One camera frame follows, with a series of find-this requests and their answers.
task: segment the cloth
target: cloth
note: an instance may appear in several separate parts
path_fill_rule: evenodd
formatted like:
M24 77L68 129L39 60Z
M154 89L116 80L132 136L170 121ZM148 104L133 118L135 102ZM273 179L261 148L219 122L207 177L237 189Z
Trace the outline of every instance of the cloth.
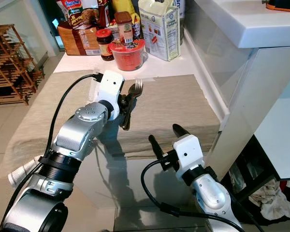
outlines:
M66 89L79 77L92 70L54 73L37 96L10 140L0 178L42 155L45 150L53 113ZM172 125L177 123L199 138L202 150L208 152L219 130L219 120L209 106L193 75L144 79L143 94L131 114L130 130L123 131L122 117L108 122L98 142L114 157L144 159L155 157L148 136L155 135L163 151L172 149L176 138ZM127 94L134 80L127 80L122 94ZM85 79L68 94L59 112L54 137L75 110L94 99L99 83Z
M282 216L290 218L290 202L281 192L279 182L274 179L254 192L249 200L261 208L265 219L275 220Z

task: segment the metal fork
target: metal fork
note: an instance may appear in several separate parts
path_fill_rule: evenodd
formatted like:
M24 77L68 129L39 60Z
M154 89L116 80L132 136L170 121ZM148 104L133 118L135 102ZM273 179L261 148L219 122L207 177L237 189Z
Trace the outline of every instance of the metal fork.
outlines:
M135 84L133 84L129 88L129 96L131 97L128 105L128 110L126 117L124 119L124 123L122 124L122 129L125 131L128 131L130 129L130 118L131 118L131 112L132 108L135 102L135 99L139 96L141 96L143 92L143 81L142 80L135 80Z

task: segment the tiled floor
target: tiled floor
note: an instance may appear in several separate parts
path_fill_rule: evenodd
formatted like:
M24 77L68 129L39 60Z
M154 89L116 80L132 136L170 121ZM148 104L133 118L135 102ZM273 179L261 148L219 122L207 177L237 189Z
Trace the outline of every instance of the tiled floor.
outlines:
M53 72L63 53L57 57L50 58L44 66L45 80L40 84L39 90ZM31 98L32 104L36 95ZM0 106L0 164L6 146L27 113L30 106L22 104ZM12 195L8 179L0 179L0 220ZM203 223L200 220L191 218L174 218L166 215L154 207L124 208L115 210L98 209L78 188L74 188L73 194L65 201L69 209L68 220L63 232L97 232L109 231L154 231L154 232L201 232L204 231ZM247 232L256 232L251 225L244 225ZM279 223L264 228L266 232L290 232L290 221Z

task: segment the beige placemat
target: beige placemat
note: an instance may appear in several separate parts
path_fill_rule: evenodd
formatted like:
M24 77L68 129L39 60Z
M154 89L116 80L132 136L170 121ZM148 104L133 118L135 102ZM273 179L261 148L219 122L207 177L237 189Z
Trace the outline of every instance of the beige placemat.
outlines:
M7 146L0 178L44 153L49 125L62 94L76 79L89 73L93 71L60 72L49 77ZM128 93L133 83L134 80L127 80L122 93ZM95 86L87 79L69 93L59 112L54 138L75 110L87 103L90 88L91 93L95 92L92 89ZM129 131L119 128L121 120L122 117L118 117L109 122L98 139L114 157L125 156L127 159L154 156L148 141L150 134L156 137L165 152L171 150L175 139L174 123L198 136L203 152L209 151L219 129L219 120L193 75L145 79L143 94L131 114Z

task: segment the wall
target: wall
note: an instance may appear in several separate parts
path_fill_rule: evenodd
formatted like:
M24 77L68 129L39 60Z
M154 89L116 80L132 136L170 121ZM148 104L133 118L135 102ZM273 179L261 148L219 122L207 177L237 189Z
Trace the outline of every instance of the wall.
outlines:
M229 107L253 49L237 48L195 1L186 1L185 29Z
M25 42L30 54L39 63L46 54L47 49L23 0L14 0L0 8L0 25L2 24L15 24L15 28Z

